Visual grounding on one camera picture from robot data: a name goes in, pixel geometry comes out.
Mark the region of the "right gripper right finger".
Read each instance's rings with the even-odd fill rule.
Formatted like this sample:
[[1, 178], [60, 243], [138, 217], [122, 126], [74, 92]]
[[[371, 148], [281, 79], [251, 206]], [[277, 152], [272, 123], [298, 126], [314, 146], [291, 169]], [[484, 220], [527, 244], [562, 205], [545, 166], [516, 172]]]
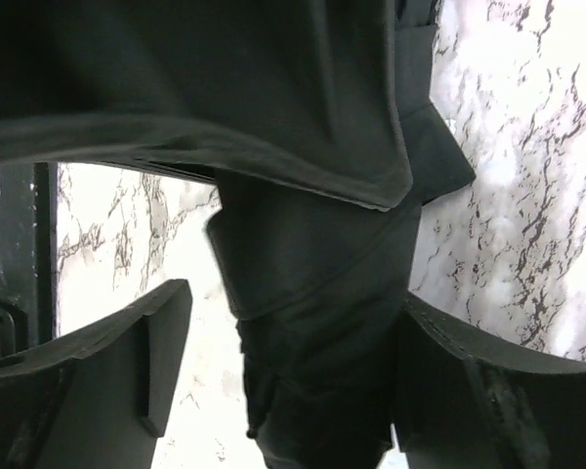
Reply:
[[412, 468], [586, 468], [586, 362], [519, 346], [408, 294], [395, 427]]

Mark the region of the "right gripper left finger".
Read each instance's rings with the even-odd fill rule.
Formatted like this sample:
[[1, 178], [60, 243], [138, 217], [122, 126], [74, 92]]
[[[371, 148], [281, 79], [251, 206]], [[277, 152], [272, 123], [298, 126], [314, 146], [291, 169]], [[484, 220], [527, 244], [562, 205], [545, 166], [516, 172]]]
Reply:
[[0, 468], [148, 468], [170, 416], [191, 292], [161, 283], [123, 310], [0, 359]]

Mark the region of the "black folding umbrella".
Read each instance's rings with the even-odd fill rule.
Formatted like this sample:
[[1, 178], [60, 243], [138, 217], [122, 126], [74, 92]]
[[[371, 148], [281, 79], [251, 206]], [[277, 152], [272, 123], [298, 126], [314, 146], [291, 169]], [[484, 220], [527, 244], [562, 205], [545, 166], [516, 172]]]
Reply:
[[270, 468], [374, 468], [422, 207], [475, 177], [435, 1], [0, 1], [0, 164], [216, 185], [207, 233]]

